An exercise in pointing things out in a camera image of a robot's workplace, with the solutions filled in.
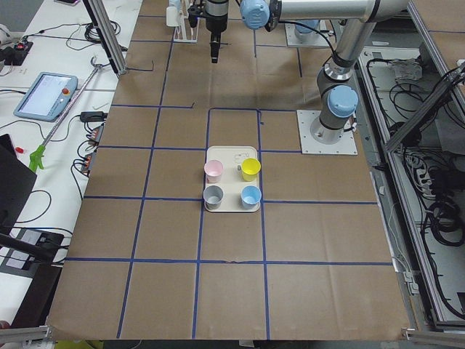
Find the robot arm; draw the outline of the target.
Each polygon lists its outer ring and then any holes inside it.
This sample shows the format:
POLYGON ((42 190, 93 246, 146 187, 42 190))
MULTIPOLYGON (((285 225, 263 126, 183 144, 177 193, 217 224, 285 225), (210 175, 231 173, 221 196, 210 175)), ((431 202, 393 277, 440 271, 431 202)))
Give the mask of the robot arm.
POLYGON ((407 7, 407 1, 242 1, 240 15, 250 29, 267 26, 270 31, 284 20, 339 20, 347 24, 331 57, 318 74, 322 110, 310 127, 319 143, 337 143, 344 125, 358 104, 357 93, 346 82, 365 42, 377 22, 389 19, 407 7))
POLYGON ((228 0, 193 1, 187 9, 191 28, 197 27, 199 18, 206 21, 206 29, 211 33, 210 57, 214 64, 218 63, 219 60, 222 33, 227 29, 228 11, 228 0))

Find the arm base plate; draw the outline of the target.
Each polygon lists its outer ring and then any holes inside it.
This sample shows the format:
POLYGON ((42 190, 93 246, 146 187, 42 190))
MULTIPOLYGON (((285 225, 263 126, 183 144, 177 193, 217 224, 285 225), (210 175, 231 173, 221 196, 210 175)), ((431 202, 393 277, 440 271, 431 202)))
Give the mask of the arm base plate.
POLYGON ((354 131, 350 120, 340 130, 326 129, 320 111, 297 110, 301 150, 307 155, 356 156, 354 131))

